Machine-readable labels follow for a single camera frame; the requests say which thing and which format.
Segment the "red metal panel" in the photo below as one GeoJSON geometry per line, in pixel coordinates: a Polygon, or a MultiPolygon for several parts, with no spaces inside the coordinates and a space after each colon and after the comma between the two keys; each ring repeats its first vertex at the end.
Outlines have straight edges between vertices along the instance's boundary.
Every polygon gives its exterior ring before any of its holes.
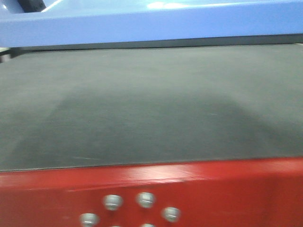
{"type": "Polygon", "coordinates": [[[0,173],[0,226],[77,227],[96,213],[97,227],[302,227],[303,158],[108,166],[0,173]],[[135,201],[156,197],[150,209],[135,201]],[[107,211],[103,197],[124,203],[107,211]],[[176,223],[161,211],[181,210],[176,223]]]}

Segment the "metal bolt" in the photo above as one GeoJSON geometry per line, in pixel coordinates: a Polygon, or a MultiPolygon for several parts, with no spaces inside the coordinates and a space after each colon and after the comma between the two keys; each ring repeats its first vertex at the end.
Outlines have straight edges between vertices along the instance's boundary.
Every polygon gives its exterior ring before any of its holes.
{"type": "Polygon", "coordinates": [[[155,227],[155,226],[152,224],[143,224],[143,225],[141,225],[141,227],[155,227]]]}
{"type": "Polygon", "coordinates": [[[93,227],[98,224],[99,217],[96,214],[85,213],[80,215],[80,222],[83,227],[93,227]]]}
{"type": "Polygon", "coordinates": [[[148,192],[142,192],[137,195],[137,202],[141,207],[151,208],[155,202],[155,197],[153,194],[148,192]]]}
{"type": "Polygon", "coordinates": [[[107,195],[103,200],[103,204],[107,210],[117,210],[122,203],[123,199],[118,195],[107,195]]]}
{"type": "Polygon", "coordinates": [[[169,222],[176,222],[180,217],[181,211],[174,207],[167,207],[162,211],[162,216],[169,222]]]}

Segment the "blue frame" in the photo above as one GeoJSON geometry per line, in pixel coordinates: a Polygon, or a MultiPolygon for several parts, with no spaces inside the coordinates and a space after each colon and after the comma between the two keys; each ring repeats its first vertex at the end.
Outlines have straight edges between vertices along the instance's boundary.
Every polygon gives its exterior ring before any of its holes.
{"type": "Polygon", "coordinates": [[[36,13],[8,13],[1,8],[0,46],[303,34],[303,0],[154,2],[151,7],[116,6],[117,10],[113,6],[68,10],[68,0],[59,2],[36,13]]]}

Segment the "treadmill belt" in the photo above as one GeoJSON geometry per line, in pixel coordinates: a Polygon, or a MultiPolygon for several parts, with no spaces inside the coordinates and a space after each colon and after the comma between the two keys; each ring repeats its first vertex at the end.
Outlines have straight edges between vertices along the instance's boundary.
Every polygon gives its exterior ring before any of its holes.
{"type": "Polygon", "coordinates": [[[303,156],[303,46],[32,52],[0,64],[0,170],[303,156]]]}

